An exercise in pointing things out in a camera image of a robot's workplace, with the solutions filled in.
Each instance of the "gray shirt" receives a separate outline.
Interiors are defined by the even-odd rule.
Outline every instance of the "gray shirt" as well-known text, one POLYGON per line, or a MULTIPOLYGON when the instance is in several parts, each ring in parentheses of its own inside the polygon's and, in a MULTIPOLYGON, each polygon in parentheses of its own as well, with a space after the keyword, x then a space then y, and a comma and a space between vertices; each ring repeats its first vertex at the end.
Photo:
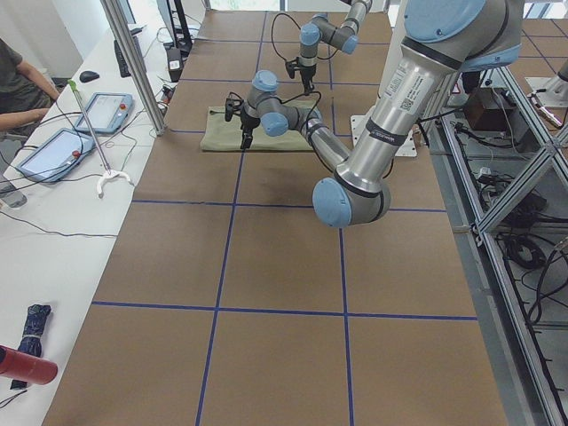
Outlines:
POLYGON ((18 74, 16 66, 21 61, 21 55, 0 38, 0 114, 46 107, 47 95, 25 76, 18 74))

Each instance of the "white mounting plate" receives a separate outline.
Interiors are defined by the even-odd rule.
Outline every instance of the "white mounting plate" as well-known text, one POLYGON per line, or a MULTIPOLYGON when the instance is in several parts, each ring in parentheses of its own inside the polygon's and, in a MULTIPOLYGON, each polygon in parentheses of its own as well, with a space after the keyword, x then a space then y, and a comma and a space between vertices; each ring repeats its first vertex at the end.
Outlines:
MULTIPOLYGON (((359 128, 359 125, 364 123, 364 122, 367 122, 367 120, 368 120, 367 115, 352 115, 351 116, 351 134, 352 134, 352 139, 353 139, 353 146, 357 145, 357 142, 359 141, 359 136, 361 135, 361 132, 363 131, 363 127, 359 128)), ((408 137, 406 138, 404 145, 401 146, 398 149, 396 156, 397 157, 415 157, 417 155, 418 155, 418 152, 416 151, 416 146, 414 145, 413 131, 410 130, 410 133, 408 133, 408 137)))
MULTIPOLYGON (((532 91, 537 91, 538 89, 542 89, 546 83, 550 81, 551 77, 525 77, 529 86, 531 86, 532 91)), ((549 96, 545 91, 542 93, 537 93, 539 97, 539 101, 541 102, 543 107, 546 108, 567 108, 568 101, 566 100, 559 100, 557 98, 553 98, 549 96)))

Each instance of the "keyboard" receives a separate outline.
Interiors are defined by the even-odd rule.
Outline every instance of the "keyboard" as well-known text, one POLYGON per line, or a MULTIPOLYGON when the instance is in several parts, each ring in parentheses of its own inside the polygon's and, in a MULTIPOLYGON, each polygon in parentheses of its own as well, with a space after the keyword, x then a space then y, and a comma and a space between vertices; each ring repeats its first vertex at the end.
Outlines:
MULTIPOLYGON (((144 65, 144 70, 146 71, 146 64, 144 63, 144 57, 142 55, 142 50, 140 49, 140 43, 138 42, 138 37, 132 37, 134 39, 134 46, 140 58, 142 58, 142 65, 144 65)), ((118 45, 118 42, 114 40, 114 55, 116 56, 116 62, 118 63, 118 70, 121 73, 121 77, 130 77, 130 70, 128 69, 128 64, 126 63, 126 59, 122 54, 121 48, 118 45)))

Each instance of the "computer mouse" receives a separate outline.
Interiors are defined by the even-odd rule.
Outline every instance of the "computer mouse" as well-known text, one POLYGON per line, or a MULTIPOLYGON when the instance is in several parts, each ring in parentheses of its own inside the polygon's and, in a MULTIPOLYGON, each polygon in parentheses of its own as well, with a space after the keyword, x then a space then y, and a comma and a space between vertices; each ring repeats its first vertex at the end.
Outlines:
POLYGON ((81 83, 88 83, 92 82, 93 80, 97 80, 100 77, 99 74, 95 73, 94 71, 83 71, 79 75, 79 80, 81 83))

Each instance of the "white desk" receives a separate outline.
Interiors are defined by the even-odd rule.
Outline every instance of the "white desk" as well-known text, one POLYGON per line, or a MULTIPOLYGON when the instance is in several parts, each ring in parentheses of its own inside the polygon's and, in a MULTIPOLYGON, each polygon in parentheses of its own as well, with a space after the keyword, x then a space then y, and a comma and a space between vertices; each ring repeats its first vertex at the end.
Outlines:
MULTIPOLYGON (((155 35, 156 31, 151 28, 145 28, 138 35, 143 53, 155 35)), ((131 93, 134 97, 134 110, 129 117, 130 122, 144 106, 132 78, 121 78, 118 74, 113 39, 109 30, 74 79, 85 101, 96 91, 131 93), (100 78, 90 83, 79 83, 78 76, 85 69, 97 71, 100 78)), ((146 56, 146 67, 156 93, 163 85, 159 77, 169 80, 165 52, 160 43, 152 44, 152 49, 146 56)), ((58 103, 64 112, 78 110, 75 97, 68 87, 59 97, 58 103)), ((57 114, 60 112, 53 106, 46 118, 57 114)), ((62 127, 70 127, 65 118, 41 126, 27 145, 39 146, 62 127)), ((125 133, 138 142, 124 168, 136 184, 152 149, 154 131, 147 115, 142 113, 125 133)), ((133 143, 119 135, 114 139, 114 146, 104 148, 114 169, 121 168, 133 143)), ((14 164, 21 162, 31 152, 21 151, 14 164)), ((93 152, 66 178, 80 178, 91 173, 101 174, 103 171, 99 155, 93 152)), ((30 184, 26 179, 21 179, 21 175, 13 168, 9 168, 5 175, 9 179, 18 179, 13 180, 17 187, 30 184)), ((28 198, 24 206, 18 210, 3 207, 2 211, 50 231, 117 234, 130 206, 134 186, 124 179, 106 183, 105 196, 100 200, 95 189, 97 180, 98 177, 89 177, 77 182, 32 185, 21 189, 28 198)), ((113 246, 114 238, 47 235, 29 225, 0 216, 0 259, 3 265, 0 281, 0 344, 17 348, 27 307, 31 304, 49 304, 52 314, 42 338, 43 357, 59 366, 59 374, 52 383, 28 387, 27 394, 0 410, 0 424, 3 426, 41 425, 113 246)), ((93 354, 93 363, 95 362, 96 353, 93 354)), ((11 380, 0 377, 0 399, 15 393, 9 390, 10 382, 11 380)))

